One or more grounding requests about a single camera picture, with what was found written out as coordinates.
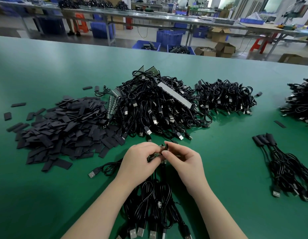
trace tiled floor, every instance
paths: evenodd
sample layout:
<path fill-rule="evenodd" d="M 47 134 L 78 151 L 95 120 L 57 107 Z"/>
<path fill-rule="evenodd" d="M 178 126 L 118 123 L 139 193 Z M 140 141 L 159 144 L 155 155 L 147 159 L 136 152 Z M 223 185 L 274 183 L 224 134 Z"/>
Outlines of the tiled floor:
<path fill-rule="evenodd" d="M 65 20 L 64 27 L 67 32 L 69 31 L 68 25 Z M 69 43 L 80 43 L 80 44 L 94 44 L 94 45 L 107 45 L 107 40 L 103 39 L 94 39 L 92 32 L 82 33 L 81 37 L 68 37 L 68 36 L 51 36 L 51 35 L 40 35 L 36 29 L 36 26 L 32 18 L 25 18 L 25 23 L 28 29 L 31 32 L 31 38 L 40 39 L 40 40 L 51 40 L 58 42 L 69 42 Z M 156 28 L 146 28 L 146 27 L 134 27 L 132 30 L 116 30 L 116 43 L 114 44 L 117 47 L 131 48 L 137 40 L 148 40 L 156 41 Z M 28 38 L 27 33 L 24 31 L 24 26 L 20 18 L 17 17 L 8 17 L 0 15 L 0 36 L 9 36 L 9 37 L 21 37 Z M 183 35 L 182 44 L 185 44 L 187 38 L 187 32 Z M 263 54 L 258 54 L 257 51 L 249 52 L 250 48 L 254 44 L 255 40 L 243 39 L 237 37 L 229 37 L 228 42 L 236 47 L 236 53 L 233 55 L 233 58 L 236 59 L 255 59 L 261 60 L 271 49 L 272 45 L 268 44 Z M 192 47 L 197 46 L 208 46 L 215 47 L 216 43 L 212 42 L 210 39 L 192 39 Z M 277 62 L 280 56 L 284 53 L 297 54 L 305 59 L 306 65 L 308 65 L 308 45 L 303 43 L 288 43 L 286 46 L 285 42 L 280 42 L 268 61 Z"/>

